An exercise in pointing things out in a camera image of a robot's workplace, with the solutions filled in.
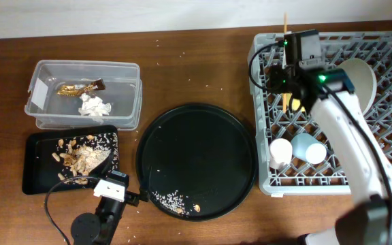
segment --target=crumpled paper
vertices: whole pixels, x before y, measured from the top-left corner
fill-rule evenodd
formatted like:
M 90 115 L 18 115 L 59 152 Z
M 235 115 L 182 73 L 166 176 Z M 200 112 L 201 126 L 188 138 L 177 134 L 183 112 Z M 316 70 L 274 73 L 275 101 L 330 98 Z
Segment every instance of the crumpled paper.
M 82 107 L 78 108 L 78 111 L 82 116 L 108 115 L 112 110 L 112 105 L 110 103 L 102 103 L 102 99 L 98 96 L 92 98 L 83 93 L 80 99 L 82 100 Z

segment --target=dish rack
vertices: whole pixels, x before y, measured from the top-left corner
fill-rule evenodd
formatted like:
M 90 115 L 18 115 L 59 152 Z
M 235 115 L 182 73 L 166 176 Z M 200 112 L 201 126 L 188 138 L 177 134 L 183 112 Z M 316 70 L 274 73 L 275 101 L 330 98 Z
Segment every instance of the dish rack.
M 346 59 L 359 58 L 374 70 L 377 91 L 373 106 L 364 118 L 392 163 L 392 31 L 320 33 L 321 47 L 328 68 L 337 67 Z M 282 40 L 284 33 L 258 34 L 248 54 L 262 46 Z M 262 52 L 252 63 L 255 81 L 265 86 L 264 69 L 282 64 L 284 48 L 273 47 Z M 259 188 L 266 195 L 337 195 L 350 194 L 344 175 L 330 143 L 320 127 L 306 112 L 282 111 L 282 95 L 263 92 L 250 82 L 255 107 L 255 136 L 259 160 Z M 328 148 L 326 159 L 313 165 L 293 157 L 282 169 L 270 168 L 269 144 L 287 134 L 293 137 L 307 132 Z

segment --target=wooden table surface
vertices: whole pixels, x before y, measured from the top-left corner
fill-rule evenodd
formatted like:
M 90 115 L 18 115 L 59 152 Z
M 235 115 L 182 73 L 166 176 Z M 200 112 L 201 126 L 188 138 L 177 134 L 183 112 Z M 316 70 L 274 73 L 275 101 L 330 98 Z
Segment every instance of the wooden table surface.
M 290 26 L 299 31 L 390 31 L 392 21 Z M 189 102 L 211 103 L 255 126 L 246 57 L 258 33 L 281 26 L 0 39 L 0 244 L 63 244 L 44 214 L 44 195 L 21 191 L 25 141 L 40 132 L 24 113 L 27 89 L 42 59 L 137 63 L 143 81 L 138 133 L 119 132 L 120 170 L 138 192 L 135 151 L 144 129 L 168 109 Z M 70 237 L 77 215 L 94 212 L 91 189 L 56 193 L 50 212 Z M 293 238 L 331 227 L 352 208 L 350 196 L 271 198 L 255 183 L 244 202 L 221 218 L 201 223 L 177 220 L 151 203 L 127 207 L 113 244 L 247 244 Z

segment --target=white wall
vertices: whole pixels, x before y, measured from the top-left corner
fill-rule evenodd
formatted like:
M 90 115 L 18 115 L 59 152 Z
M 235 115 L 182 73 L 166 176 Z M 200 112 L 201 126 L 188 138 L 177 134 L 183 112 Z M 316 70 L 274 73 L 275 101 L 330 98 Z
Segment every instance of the white wall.
M 0 0 L 0 38 L 392 19 L 392 0 Z

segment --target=gold wrapper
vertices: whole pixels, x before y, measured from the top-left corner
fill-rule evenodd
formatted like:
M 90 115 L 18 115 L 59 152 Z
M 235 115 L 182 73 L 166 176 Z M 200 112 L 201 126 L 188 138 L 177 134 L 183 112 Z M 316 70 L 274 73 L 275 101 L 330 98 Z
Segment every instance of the gold wrapper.
M 57 91 L 58 95 L 66 96 L 80 96 L 83 93 L 90 91 L 104 90 L 105 84 L 102 79 L 98 79 L 91 84 L 74 84 L 74 85 L 62 85 Z

